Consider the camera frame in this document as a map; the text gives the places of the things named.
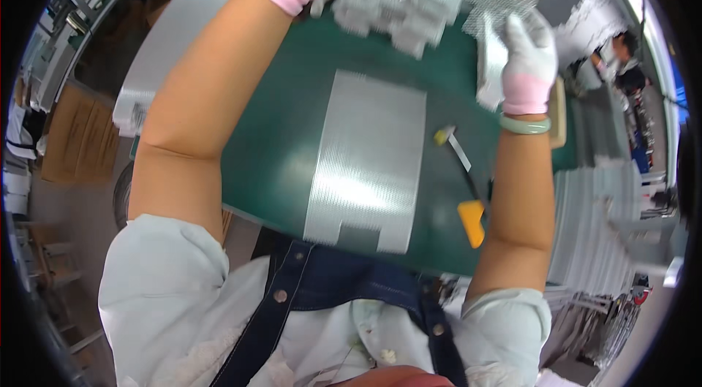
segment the factory floor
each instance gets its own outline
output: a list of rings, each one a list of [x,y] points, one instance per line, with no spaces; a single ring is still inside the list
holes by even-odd
[[[75,325],[85,337],[102,327],[98,314],[98,290],[107,251],[118,233],[112,195],[119,174],[131,161],[132,140],[121,138],[109,183],[65,185],[42,181],[39,171],[32,176],[30,220],[57,224],[59,241],[73,244],[72,258],[82,271],[80,279],[57,291],[65,299]],[[233,218],[224,242],[231,269],[249,260],[259,230],[258,224],[237,216]],[[94,360],[90,374],[94,385],[117,385],[107,340],[103,337],[91,346]]]

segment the green work table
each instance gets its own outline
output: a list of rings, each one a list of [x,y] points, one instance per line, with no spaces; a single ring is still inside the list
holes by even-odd
[[[301,237],[336,70],[415,87],[426,91],[427,107],[411,241],[405,255],[376,254],[428,273],[471,275],[479,249],[470,247],[456,207],[474,197],[452,149],[433,143],[438,129],[457,125],[471,175],[487,196],[500,129],[498,114],[475,101],[476,41],[461,32],[464,19],[446,29],[437,49],[427,47],[421,61],[392,48],[384,35],[342,32],[329,11],[294,23],[224,148],[224,206]],[[553,155],[555,170],[575,164],[572,144]]]

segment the shirt sleeve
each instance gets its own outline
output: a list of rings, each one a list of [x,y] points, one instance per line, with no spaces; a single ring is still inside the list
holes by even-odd
[[[107,252],[98,296],[120,385],[147,385],[165,356],[187,352],[228,273],[201,226],[152,215],[128,223]]]
[[[469,385],[533,386],[551,311],[535,289],[499,289],[467,301],[455,329]]]

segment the yellow tool handle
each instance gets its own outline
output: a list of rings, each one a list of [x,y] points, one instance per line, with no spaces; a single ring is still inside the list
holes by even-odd
[[[485,239],[485,230],[480,223],[484,210],[480,200],[464,201],[458,205],[458,215],[461,217],[463,228],[468,235],[470,247],[474,249],[480,247]]]

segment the metal button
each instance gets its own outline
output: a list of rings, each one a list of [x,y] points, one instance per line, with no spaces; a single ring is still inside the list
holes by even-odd
[[[279,289],[273,293],[273,300],[279,304],[285,302],[288,299],[288,293],[284,289]]]

